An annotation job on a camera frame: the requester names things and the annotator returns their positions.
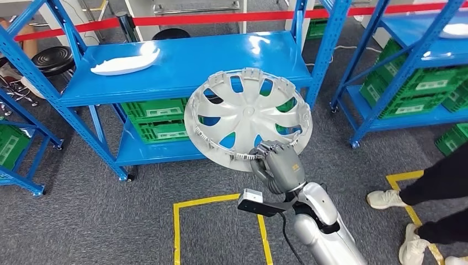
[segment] black stool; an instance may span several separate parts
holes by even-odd
[[[46,77],[61,75],[66,81],[73,76],[75,61],[70,47],[55,46],[41,51],[32,59]]]
[[[183,29],[170,28],[156,33],[151,40],[183,39],[189,37],[190,34]]]

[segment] white plate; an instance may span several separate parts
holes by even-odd
[[[448,24],[440,33],[445,39],[466,39],[468,38],[468,24]]]
[[[140,71],[150,67],[158,58],[159,52],[160,49],[157,49],[148,55],[113,58],[91,68],[91,72],[101,76],[116,76]]]

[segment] yellow floor tape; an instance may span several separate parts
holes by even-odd
[[[101,10],[104,8],[105,1],[106,1],[106,0],[103,0],[103,1],[102,1],[100,7],[98,7],[98,8],[90,8],[89,11],[101,11]]]
[[[407,172],[407,173],[401,173],[401,174],[394,174],[394,175],[388,175],[387,176],[387,181],[390,183],[390,186],[394,190],[400,190],[400,187],[398,186],[398,181],[405,181],[408,179],[417,179],[420,178],[423,175],[424,171],[419,170],[419,171],[413,171],[413,172]],[[414,224],[416,225],[422,225],[421,220],[419,219],[418,215],[416,215],[416,212],[411,206],[405,207],[406,212],[408,212],[408,215],[410,216],[411,220],[413,221]],[[435,260],[437,261],[437,264],[439,265],[445,265],[444,257],[440,253],[439,249],[435,244],[430,244],[429,245],[429,250],[431,251],[432,255],[434,255]]]
[[[208,203],[218,203],[218,202],[225,202],[227,200],[237,200],[240,194],[229,194],[229,195],[221,195],[221,196],[214,196],[208,198],[202,198],[197,200],[189,200],[186,202],[181,203],[174,203],[173,210],[174,210],[174,265],[180,265],[180,218],[179,218],[179,210],[183,207],[190,207],[190,206],[198,206]],[[262,236],[262,244],[263,250],[265,253],[265,260],[267,261],[267,265],[273,265],[272,253],[270,251],[270,244],[268,243],[267,239],[267,230],[265,228],[265,221],[263,220],[263,216],[257,215],[258,218],[258,226],[260,227],[260,235]]]

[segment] shoe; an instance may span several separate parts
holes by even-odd
[[[447,257],[445,259],[445,265],[468,265],[468,261],[457,257]]]
[[[42,99],[45,99],[44,96],[41,94],[41,92],[39,92],[39,90],[33,86],[33,84],[31,84],[31,82],[29,82],[29,80],[26,78],[26,77],[22,77],[20,79],[21,83],[27,88],[29,89],[34,95],[36,95],[37,97],[39,98],[42,98]]]
[[[430,245],[429,241],[421,239],[414,233],[415,224],[406,226],[406,237],[403,245],[400,247],[398,258],[402,265],[421,265],[423,264],[424,250]]]
[[[398,190],[389,189],[385,192],[376,190],[367,194],[367,203],[374,209],[384,210],[388,207],[397,206],[404,207],[408,206],[400,198],[400,192]]]

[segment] blue shelving unit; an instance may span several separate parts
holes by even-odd
[[[188,97],[209,75],[218,71],[261,68],[289,79],[298,89],[307,88],[306,101],[313,106],[338,41],[351,0],[326,0],[330,13],[315,66],[309,72],[301,56],[301,32],[307,0],[295,7],[291,31],[194,37],[86,47],[59,0],[33,0],[11,27],[0,29],[0,51],[25,75],[96,153],[118,175],[131,180],[124,166],[204,158],[190,141],[144,144],[119,107],[122,102]],[[47,4],[66,33],[76,62],[67,89],[60,95],[24,55],[13,36],[42,4]],[[122,76],[98,76],[90,68],[115,57],[141,55],[148,46],[160,49],[151,67]],[[108,149],[95,104],[112,104],[123,123],[117,156]],[[89,106],[94,121],[90,129],[72,107]]]
[[[61,149],[62,147],[62,140],[55,136],[51,131],[49,131],[42,123],[36,120],[31,114],[29,114],[21,105],[19,105],[14,99],[8,96],[1,88],[0,88],[0,100],[5,103],[14,113],[20,116],[26,123],[16,123],[6,120],[0,120],[0,124],[7,124],[16,126],[24,131],[27,132],[28,136],[30,136],[28,145],[20,154],[18,159],[15,162],[15,166],[12,170],[9,170],[3,166],[0,166],[0,186],[6,185],[18,185],[24,189],[33,193],[33,196],[41,196],[44,193],[44,185],[36,184],[33,182],[33,176],[38,168],[42,156],[44,155],[47,147],[50,143],[53,144],[53,147],[56,149]],[[20,165],[24,157],[26,156],[27,152],[29,151],[29,147],[31,146],[32,142],[35,138],[40,137],[42,138],[42,143],[37,151],[35,158],[33,160],[32,165],[29,167],[29,170],[26,176],[21,176],[17,173]]]
[[[359,141],[366,133],[371,131],[468,121],[468,111],[461,110],[451,113],[442,105],[426,114],[387,119],[378,118],[379,114],[415,69],[468,64],[468,39],[445,39],[439,37],[443,28],[449,22],[451,24],[468,23],[468,12],[459,11],[463,2],[463,0],[449,0],[440,13],[437,14],[391,15],[388,17],[383,17],[383,13],[389,0],[380,0],[377,3],[369,25],[363,34],[363,38],[330,102],[332,112],[335,113],[338,108],[341,108],[353,127],[354,135],[349,140],[353,148],[359,147]],[[367,43],[378,27],[386,29],[403,49],[352,77]],[[352,83],[406,52],[408,53],[407,60],[379,98],[376,105],[371,108],[359,93],[361,86],[354,86]],[[362,119],[360,124],[358,124],[356,117],[345,105],[343,100],[343,96],[345,95],[349,96],[354,108],[358,111]]]

